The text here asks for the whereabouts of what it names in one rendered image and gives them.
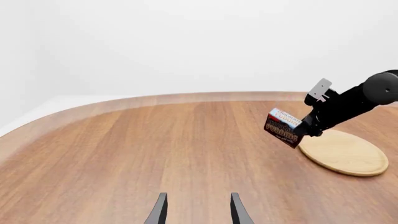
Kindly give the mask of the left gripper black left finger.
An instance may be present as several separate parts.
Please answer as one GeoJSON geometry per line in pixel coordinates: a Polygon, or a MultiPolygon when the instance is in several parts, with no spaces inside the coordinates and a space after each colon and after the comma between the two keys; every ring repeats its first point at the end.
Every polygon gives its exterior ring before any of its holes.
{"type": "Polygon", "coordinates": [[[167,219],[167,210],[167,194],[162,192],[159,194],[159,197],[144,224],[165,224],[167,219]]]}

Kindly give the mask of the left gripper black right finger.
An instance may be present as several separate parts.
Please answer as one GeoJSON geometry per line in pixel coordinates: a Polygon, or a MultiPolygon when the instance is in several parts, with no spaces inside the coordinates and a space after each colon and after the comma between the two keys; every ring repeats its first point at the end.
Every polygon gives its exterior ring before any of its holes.
{"type": "Polygon", "coordinates": [[[233,224],[254,224],[236,192],[231,194],[230,210],[233,224]]]}

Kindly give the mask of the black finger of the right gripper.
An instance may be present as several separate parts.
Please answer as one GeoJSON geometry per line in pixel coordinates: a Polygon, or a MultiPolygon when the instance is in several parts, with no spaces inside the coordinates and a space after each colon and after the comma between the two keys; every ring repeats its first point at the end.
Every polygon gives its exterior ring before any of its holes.
{"type": "Polygon", "coordinates": [[[308,134],[308,123],[300,123],[294,128],[294,133],[298,136],[306,136],[308,134]]]}

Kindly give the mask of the small grey plate on stalk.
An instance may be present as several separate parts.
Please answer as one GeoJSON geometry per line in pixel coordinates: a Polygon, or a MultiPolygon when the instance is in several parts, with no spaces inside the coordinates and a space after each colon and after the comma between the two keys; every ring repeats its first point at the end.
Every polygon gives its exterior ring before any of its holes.
{"type": "Polygon", "coordinates": [[[326,99],[326,92],[330,89],[332,82],[326,78],[322,78],[308,93],[310,100],[312,102],[317,102],[321,100],[324,102],[326,99]]]}

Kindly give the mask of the round pale wooden plate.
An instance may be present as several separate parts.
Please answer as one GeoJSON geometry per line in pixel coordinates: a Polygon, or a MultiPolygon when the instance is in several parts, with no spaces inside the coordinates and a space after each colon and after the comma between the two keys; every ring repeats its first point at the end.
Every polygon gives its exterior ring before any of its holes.
{"type": "Polygon", "coordinates": [[[387,156],[373,143],[338,130],[305,136],[298,148],[314,163],[344,175],[374,177],[389,167],[387,156]]]}

